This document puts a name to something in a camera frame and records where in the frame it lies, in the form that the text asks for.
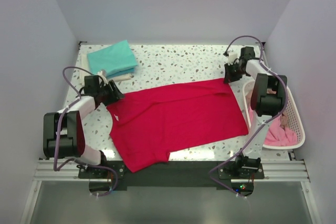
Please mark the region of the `red t shirt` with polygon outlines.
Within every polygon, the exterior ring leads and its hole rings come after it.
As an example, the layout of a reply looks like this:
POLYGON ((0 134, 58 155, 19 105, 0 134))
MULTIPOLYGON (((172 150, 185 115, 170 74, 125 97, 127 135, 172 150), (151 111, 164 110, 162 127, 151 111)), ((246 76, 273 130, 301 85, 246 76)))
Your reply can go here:
POLYGON ((130 92, 107 110, 113 121, 110 137, 133 173, 166 163, 172 152, 248 133, 223 79, 130 92))

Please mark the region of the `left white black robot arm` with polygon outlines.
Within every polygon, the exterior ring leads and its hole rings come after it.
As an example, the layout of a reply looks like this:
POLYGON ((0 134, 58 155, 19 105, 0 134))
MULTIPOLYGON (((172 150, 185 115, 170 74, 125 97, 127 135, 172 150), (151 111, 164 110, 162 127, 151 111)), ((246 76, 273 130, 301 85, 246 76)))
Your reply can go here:
POLYGON ((114 81, 99 75, 86 76, 84 87, 73 102, 62 110, 44 115, 43 152, 47 158, 54 159, 54 171, 74 161, 90 166, 97 178, 108 174, 106 155, 86 144, 82 120, 100 105, 109 106, 123 98, 114 81))

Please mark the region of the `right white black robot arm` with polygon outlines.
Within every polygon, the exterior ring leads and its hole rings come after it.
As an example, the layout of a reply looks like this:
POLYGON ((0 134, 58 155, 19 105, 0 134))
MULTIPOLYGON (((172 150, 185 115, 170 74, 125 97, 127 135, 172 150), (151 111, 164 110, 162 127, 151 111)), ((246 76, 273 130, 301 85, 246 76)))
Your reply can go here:
POLYGON ((229 178, 249 179, 261 172, 261 151, 272 121, 279 117, 287 106, 287 77, 279 76, 255 56, 253 47, 243 47, 240 56, 228 54, 224 65, 224 83, 238 81, 242 76, 254 79, 250 98, 253 118, 246 144, 223 168, 229 178))

